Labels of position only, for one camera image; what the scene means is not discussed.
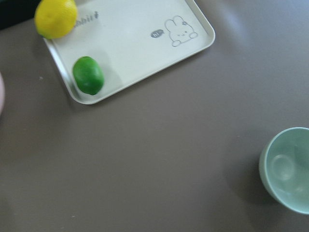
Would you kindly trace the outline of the mint green bowl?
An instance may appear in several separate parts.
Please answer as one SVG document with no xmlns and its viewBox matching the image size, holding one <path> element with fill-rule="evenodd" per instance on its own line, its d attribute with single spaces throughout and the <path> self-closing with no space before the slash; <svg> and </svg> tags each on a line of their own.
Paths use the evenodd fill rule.
<svg viewBox="0 0 309 232">
<path fill-rule="evenodd" d="M 263 148 L 259 175 L 267 192 L 286 208 L 309 214 L 309 130 L 285 129 Z"/>
</svg>

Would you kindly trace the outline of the pink bowl of ice cubes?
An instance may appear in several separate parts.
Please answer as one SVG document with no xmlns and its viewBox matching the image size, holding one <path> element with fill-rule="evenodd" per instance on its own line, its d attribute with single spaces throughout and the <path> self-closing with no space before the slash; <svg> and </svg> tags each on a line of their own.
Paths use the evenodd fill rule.
<svg viewBox="0 0 309 232">
<path fill-rule="evenodd" d="M 0 115 L 3 112 L 5 104 L 5 85 L 2 75 L 0 74 Z"/>
</svg>

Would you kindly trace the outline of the green lime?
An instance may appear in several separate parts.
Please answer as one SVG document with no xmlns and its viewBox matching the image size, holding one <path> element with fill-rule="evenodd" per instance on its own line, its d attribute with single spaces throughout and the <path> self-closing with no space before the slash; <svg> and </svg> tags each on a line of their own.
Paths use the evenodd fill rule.
<svg viewBox="0 0 309 232">
<path fill-rule="evenodd" d="M 73 68 L 73 77 L 79 90 L 96 95 L 104 85 L 104 75 L 98 63 L 91 57 L 79 58 Z"/>
</svg>

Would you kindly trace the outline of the cream rabbit tray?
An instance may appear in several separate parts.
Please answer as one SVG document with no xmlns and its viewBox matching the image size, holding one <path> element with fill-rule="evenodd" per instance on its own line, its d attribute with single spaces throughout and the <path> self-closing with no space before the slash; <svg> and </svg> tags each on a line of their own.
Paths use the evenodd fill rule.
<svg viewBox="0 0 309 232">
<path fill-rule="evenodd" d="M 193 0 L 79 0 L 74 29 L 45 40 L 70 96 L 95 104 L 208 47 L 215 31 Z M 78 58 L 101 67 L 95 95 L 79 90 L 72 74 Z"/>
</svg>

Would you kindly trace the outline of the yellow lemon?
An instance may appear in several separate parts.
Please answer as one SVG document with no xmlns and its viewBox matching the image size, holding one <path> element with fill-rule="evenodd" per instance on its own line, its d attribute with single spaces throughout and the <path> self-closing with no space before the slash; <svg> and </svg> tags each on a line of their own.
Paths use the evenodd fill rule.
<svg viewBox="0 0 309 232">
<path fill-rule="evenodd" d="M 46 39 L 64 37 L 74 28 L 77 14 L 73 0 L 42 0 L 35 11 L 36 30 Z"/>
</svg>

